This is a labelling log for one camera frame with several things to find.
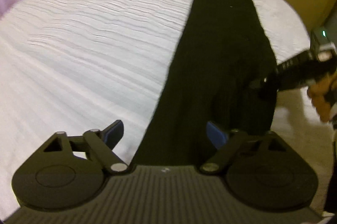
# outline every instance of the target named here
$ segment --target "white bedsheet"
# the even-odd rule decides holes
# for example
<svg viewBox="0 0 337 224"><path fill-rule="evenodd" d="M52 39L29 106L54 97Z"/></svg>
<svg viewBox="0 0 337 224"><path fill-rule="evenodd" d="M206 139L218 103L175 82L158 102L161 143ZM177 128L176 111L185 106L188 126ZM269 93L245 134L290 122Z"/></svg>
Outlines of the white bedsheet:
<svg viewBox="0 0 337 224"><path fill-rule="evenodd" d="M283 0L253 0L278 61L309 46ZM14 171L55 131L82 134L116 119L130 162L166 79L192 0L22 0L0 22L0 218L17 207ZM321 208L332 130L305 90L279 94L273 129L316 170Z"/></svg>

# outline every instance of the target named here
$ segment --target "human hand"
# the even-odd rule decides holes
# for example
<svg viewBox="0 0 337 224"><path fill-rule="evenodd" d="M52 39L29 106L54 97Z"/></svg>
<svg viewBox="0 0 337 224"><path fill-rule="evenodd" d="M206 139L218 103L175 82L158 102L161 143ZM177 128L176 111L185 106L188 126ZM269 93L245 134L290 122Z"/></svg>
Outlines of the human hand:
<svg viewBox="0 0 337 224"><path fill-rule="evenodd" d="M324 77L318 83L310 86L307 91L309 98L311 98L311 103L316 108L323 123L330 121L331 105L324 99L324 95L326 95L330 89L337 89L337 72Z"/></svg>

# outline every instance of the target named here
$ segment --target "triangular cutout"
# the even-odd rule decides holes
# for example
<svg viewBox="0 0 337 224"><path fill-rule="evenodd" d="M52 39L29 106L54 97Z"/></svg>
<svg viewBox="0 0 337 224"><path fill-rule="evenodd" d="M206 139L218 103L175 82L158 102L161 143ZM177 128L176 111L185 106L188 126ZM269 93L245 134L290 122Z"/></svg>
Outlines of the triangular cutout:
<svg viewBox="0 0 337 224"><path fill-rule="evenodd" d="M269 145L270 151L286 152L286 149L276 139L273 139Z"/></svg>
<svg viewBox="0 0 337 224"><path fill-rule="evenodd" d="M250 151L251 152L257 152L260 148L262 141L255 141L255 143L251 146Z"/></svg>
<svg viewBox="0 0 337 224"><path fill-rule="evenodd" d="M44 152L60 152L62 151L62 146L58 138L55 138L52 143L49 144L47 148L44 149Z"/></svg>

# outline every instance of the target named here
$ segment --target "black pants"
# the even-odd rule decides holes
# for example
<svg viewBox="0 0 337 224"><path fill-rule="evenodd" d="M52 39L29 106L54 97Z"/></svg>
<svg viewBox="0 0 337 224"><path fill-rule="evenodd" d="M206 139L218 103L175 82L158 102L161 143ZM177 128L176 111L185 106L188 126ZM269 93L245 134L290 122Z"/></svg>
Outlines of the black pants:
<svg viewBox="0 0 337 224"><path fill-rule="evenodd" d="M337 213L337 157L334 153L334 170L329 183L328 193L326 194L326 202L324 210L329 213Z"/></svg>
<svg viewBox="0 0 337 224"><path fill-rule="evenodd" d="M249 134L269 130L276 91L247 88L276 66L252 0L194 0L165 87L132 163L196 165L215 153L207 121Z"/></svg>

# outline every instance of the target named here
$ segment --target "metal pin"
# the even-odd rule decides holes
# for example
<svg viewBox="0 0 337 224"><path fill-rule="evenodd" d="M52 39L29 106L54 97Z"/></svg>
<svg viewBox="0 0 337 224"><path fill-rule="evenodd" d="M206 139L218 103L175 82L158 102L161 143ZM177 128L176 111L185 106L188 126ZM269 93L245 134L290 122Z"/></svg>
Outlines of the metal pin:
<svg viewBox="0 0 337 224"><path fill-rule="evenodd" d="M127 165L124 163L115 163L111 165L111 170L114 172L124 172L127 169Z"/></svg>
<svg viewBox="0 0 337 224"><path fill-rule="evenodd" d="M202 169L205 172L212 173L212 172L215 172L219 169L219 165L215 164L215 163L206 163L202 166Z"/></svg>
<svg viewBox="0 0 337 224"><path fill-rule="evenodd" d="M320 62L325 62L332 59L332 53L330 51L320 52L317 57Z"/></svg>

